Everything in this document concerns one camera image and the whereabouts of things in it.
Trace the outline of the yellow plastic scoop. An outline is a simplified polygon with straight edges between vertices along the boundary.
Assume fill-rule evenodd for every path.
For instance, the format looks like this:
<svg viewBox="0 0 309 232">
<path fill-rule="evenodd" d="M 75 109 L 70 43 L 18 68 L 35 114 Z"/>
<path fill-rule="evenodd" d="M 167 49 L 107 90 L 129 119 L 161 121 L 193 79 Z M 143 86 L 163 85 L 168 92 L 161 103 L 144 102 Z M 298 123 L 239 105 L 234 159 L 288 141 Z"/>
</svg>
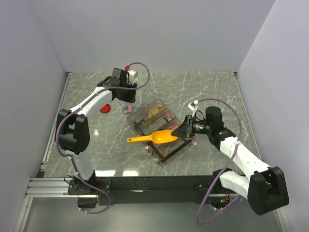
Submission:
<svg viewBox="0 0 309 232">
<path fill-rule="evenodd" d="M 165 143 L 174 142 L 178 139 L 178 137 L 172 136 L 171 133 L 172 133 L 172 130 L 155 131 L 150 135 L 127 138 L 126 141 L 128 144 L 142 143 L 142 142 L 153 142 L 155 144 L 165 144 Z"/>
</svg>

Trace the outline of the clear candy drawer box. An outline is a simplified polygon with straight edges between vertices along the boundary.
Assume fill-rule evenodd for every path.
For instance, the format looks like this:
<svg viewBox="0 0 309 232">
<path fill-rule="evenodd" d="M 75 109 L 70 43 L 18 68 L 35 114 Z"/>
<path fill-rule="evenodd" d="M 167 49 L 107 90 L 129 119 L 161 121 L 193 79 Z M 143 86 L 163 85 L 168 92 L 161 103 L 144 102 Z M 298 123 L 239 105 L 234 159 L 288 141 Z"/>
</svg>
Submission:
<svg viewBox="0 0 309 232">
<path fill-rule="evenodd" d="M 181 121 L 161 99 L 151 102 L 126 119 L 135 133 L 135 137 L 128 138 L 127 142 L 142 143 L 160 166 L 164 166 L 187 147 L 197 145 L 194 137 L 171 135 L 181 125 Z"/>
</svg>

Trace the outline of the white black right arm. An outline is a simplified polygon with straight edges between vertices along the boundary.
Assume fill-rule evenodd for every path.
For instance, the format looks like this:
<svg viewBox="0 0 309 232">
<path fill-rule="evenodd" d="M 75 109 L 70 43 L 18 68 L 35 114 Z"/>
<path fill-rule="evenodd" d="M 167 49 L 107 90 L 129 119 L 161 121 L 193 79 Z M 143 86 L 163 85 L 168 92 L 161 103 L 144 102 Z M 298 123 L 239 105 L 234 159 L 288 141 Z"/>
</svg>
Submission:
<svg viewBox="0 0 309 232">
<path fill-rule="evenodd" d="M 217 170 L 208 192 L 212 189 L 218 193 L 226 189 L 232 190 L 247 199 L 251 209 L 260 216 L 288 205 L 289 196 L 283 170 L 278 166 L 271 167 L 246 148 L 224 126 L 219 107 L 208 107 L 205 114 L 204 120 L 187 115 L 172 135 L 182 138 L 192 138 L 196 134 L 206 135 L 209 142 L 243 172 L 243 175 L 239 175 L 227 167 Z"/>
</svg>

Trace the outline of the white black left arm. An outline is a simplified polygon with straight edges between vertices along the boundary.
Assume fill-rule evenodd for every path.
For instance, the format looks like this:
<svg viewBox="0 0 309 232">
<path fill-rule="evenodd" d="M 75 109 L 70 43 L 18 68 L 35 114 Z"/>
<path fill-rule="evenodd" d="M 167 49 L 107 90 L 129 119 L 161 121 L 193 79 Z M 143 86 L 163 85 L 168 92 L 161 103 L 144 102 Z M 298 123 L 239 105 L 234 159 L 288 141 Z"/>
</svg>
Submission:
<svg viewBox="0 0 309 232">
<path fill-rule="evenodd" d="M 138 72 L 126 66 L 124 70 L 114 68 L 112 74 L 99 82 L 94 91 L 75 107 L 61 109 L 57 115 L 55 143 L 59 154 L 68 157 L 80 179 L 79 188 L 85 194 L 96 190 L 93 178 L 95 171 L 87 157 L 86 150 L 90 143 L 89 120 L 100 109 L 118 99 L 134 103 L 138 88 Z"/>
</svg>

